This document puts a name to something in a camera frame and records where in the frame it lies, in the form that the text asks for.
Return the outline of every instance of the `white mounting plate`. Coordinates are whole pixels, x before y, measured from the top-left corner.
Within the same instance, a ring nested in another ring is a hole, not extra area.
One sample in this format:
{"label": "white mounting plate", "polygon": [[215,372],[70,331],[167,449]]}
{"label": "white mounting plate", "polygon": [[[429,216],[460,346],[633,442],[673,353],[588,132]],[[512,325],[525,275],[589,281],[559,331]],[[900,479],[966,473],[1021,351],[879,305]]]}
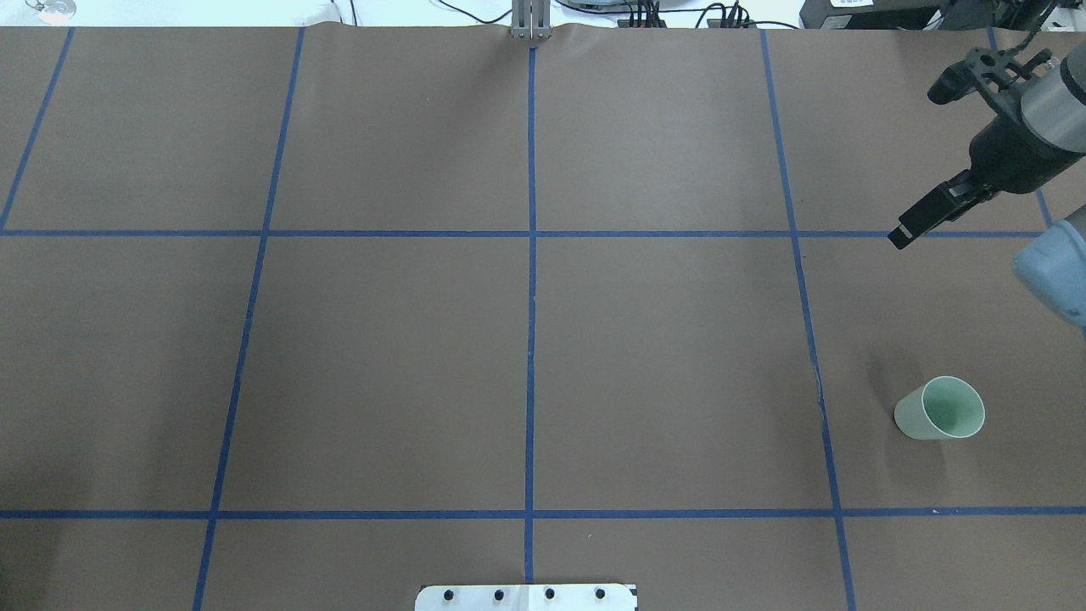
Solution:
{"label": "white mounting plate", "polygon": [[636,611],[636,593],[622,584],[429,586],[415,598],[415,611]]}

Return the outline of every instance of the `white bracket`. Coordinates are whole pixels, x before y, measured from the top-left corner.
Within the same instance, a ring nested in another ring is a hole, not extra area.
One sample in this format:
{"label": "white bracket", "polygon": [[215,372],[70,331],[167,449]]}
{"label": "white bracket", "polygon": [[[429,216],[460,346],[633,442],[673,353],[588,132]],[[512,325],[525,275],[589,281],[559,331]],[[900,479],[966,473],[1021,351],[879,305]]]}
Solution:
{"label": "white bracket", "polygon": [[637,611],[637,586],[429,586],[415,598],[415,611]]}
{"label": "white bracket", "polygon": [[513,0],[509,34],[525,40],[551,38],[551,0]]}

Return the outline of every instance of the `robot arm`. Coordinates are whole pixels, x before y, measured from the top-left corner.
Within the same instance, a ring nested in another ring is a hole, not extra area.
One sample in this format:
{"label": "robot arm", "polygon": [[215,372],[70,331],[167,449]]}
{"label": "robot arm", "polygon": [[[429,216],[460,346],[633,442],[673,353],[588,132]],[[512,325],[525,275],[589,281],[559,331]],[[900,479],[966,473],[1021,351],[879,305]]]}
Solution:
{"label": "robot arm", "polygon": [[[969,145],[971,165],[938,184],[889,232],[904,249],[944,220],[955,220],[1000,191],[1028,193],[1086,155],[1086,42],[1058,65],[1045,49],[1025,64],[1006,51],[973,49],[927,91],[946,104],[976,91],[996,117]],[[1035,74],[1041,65],[1049,72]],[[1018,277],[1065,321],[1086,328],[1086,205],[1026,246]]]}

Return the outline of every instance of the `overturned cup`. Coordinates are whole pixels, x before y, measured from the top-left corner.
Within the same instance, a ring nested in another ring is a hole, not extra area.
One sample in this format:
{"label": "overturned cup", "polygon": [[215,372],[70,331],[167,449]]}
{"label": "overturned cup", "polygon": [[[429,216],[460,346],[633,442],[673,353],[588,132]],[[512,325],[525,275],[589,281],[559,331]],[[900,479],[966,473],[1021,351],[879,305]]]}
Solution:
{"label": "overturned cup", "polygon": [[898,402],[894,422],[913,440],[963,440],[984,427],[984,402],[965,382],[940,375]]}

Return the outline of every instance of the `blue grid line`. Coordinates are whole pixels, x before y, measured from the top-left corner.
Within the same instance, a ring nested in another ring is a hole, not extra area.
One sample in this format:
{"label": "blue grid line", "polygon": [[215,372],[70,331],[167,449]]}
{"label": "blue grid line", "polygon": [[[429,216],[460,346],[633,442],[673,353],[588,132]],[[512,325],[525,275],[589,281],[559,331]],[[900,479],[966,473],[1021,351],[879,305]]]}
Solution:
{"label": "blue grid line", "polygon": [[298,67],[302,59],[302,44],[305,42],[305,28],[298,28],[298,39],[294,43],[294,60],[290,68],[290,82],[287,85],[287,100],[283,103],[282,123],[279,126],[279,141],[276,144],[275,163],[272,166],[272,179],[268,184],[268,198],[264,208],[264,225],[261,242],[256,249],[256,263],[253,266],[253,281],[249,289],[249,304],[245,308],[245,323],[241,330],[241,345],[238,348],[238,364],[233,371],[233,386],[230,391],[230,406],[226,413],[226,424],[223,430],[223,446],[218,455],[218,468],[215,473],[215,487],[212,493],[211,515],[207,518],[207,530],[204,534],[203,553],[200,558],[200,572],[197,576],[195,594],[192,596],[192,611],[200,611],[203,606],[204,586],[207,583],[207,569],[211,564],[211,550],[215,544],[215,524],[218,520],[218,508],[223,500],[223,483],[226,478],[226,464],[230,456],[230,441],[233,437],[233,422],[238,413],[238,399],[241,395],[241,377],[245,369],[245,355],[249,351],[249,336],[253,329],[253,314],[256,309],[256,296],[261,287],[261,273],[264,268],[264,256],[267,252],[268,231],[272,228],[272,213],[275,211],[275,195],[279,181],[279,169],[282,166],[282,151],[287,144],[287,127],[290,124],[290,109],[294,99],[294,86],[298,82]]}
{"label": "blue grid line", "polygon": [[[220,510],[217,521],[523,520],[520,509],[464,510]],[[835,509],[535,509],[535,520],[782,520],[798,518],[952,518],[970,515],[1086,515],[1086,506],[876,507]],[[210,511],[5,509],[0,520],[199,520]]]}
{"label": "blue grid line", "polygon": [[[925,238],[1035,238],[1043,231],[948,231],[924,233]],[[7,237],[312,237],[312,238],[531,238],[533,231],[517,229],[3,229]],[[790,238],[779,229],[539,229],[539,239],[567,238]],[[869,229],[797,229],[801,238],[879,238],[886,231]]]}
{"label": "blue grid line", "polygon": [[0,230],[8,224],[8,216],[11,215],[11,206],[15,204],[15,193],[18,192],[18,183],[23,180],[23,171],[26,170],[26,164],[30,161],[30,151],[34,150],[34,142],[38,139],[41,122],[46,118],[46,110],[49,109],[49,101],[53,98],[53,90],[56,89],[56,81],[60,80],[61,69],[64,67],[64,60],[67,59],[67,51],[72,47],[73,38],[75,38],[75,28],[70,27],[67,36],[64,37],[64,44],[61,47],[61,54],[56,58],[56,65],[53,66],[53,74],[49,77],[49,86],[46,87],[46,94],[41,98],[41,106],[38,107],[38,115],[34,117],[34,126],[30,127],[30,135],[26,138],[26,147],[23,148],[23,156],[18,160],[15,177],[12,178],[11,188],[8,190],[8,199],[4,201],[3,211],[0,212]]}
{"label": "blue grid line", "polygon": [[[796,281],[799,284],[799,302],[804,313],[804,326],[807,328],[807,348],[811,366],[815,368],[815,381],[818,384],[818,407],[822,417],[822,450],[825,456],[825,471],[830,481],[830,498],[835,512],[841,511],[841,494],[837,491],[837,470],[833,461],[833,442],[830,438],[830,419],[825,412],[825,394],[822,389],[822,370],[818,362],[818,347],[815,343],[815,326],[811,321],[810,301],[807,295],[807,279],[804,276],[803,253],[799,250],[799,234],[796,226],[796,211],[792,201],[792,182],[788,179],[788,164],[784,154],[784,137],[781,133],[781,117],[776,105],[776,89],[773,86],[773,64],[769,55],[769,38],[766,30],[759,30],[761,38],[761,56],[766,66],[766,89],[769,96],[769,109],[773,119],[773,137],[776,140],[776,160],[781,170],[781,188],[784,192],[784,206],[788,216],[788,229],[792,231],[792,257],[796,266]],[[853,569],[848,560],[848,542],[845,536],[845,520],[838,514],[834,518],[837,530],[837,551],[841,555],[841,573],[845,582],[845,600],[849,611],[856,611],[856,594],[853,587]]]}
{"label": "blue grid line", "polygon": [[1052,226],[1052,214],[1048,211],[1048,201],[1045,200],[1045,191],[1037,189],[1037,205],[1040,206],[1040,215],[1045,218],[1045,226]]}
{"label": "blue grid line", "polygon": [[528,355],[525,393],[525,583],[535,581],[535,47],[528,50]]}

